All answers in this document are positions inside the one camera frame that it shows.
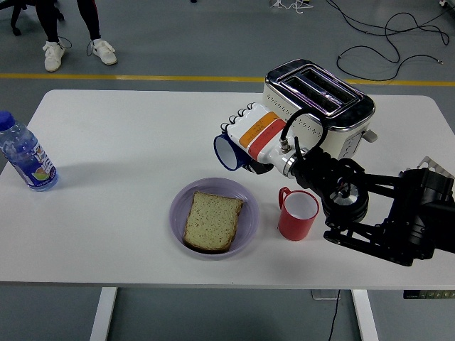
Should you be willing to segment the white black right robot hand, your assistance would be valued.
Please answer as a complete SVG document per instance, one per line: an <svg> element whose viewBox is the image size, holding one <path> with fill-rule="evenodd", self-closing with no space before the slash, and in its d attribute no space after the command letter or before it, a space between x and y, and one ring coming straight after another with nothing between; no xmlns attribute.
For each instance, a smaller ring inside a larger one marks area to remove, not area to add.
<svg viewBox="0 0 455 341"><path fill-rule="evenodd" d="M282 137L286 122L260 103L251 103L221 124L213 141L215 155L229 171L239 168L260 175L273 169L292 178L294 133Z"/></svg>

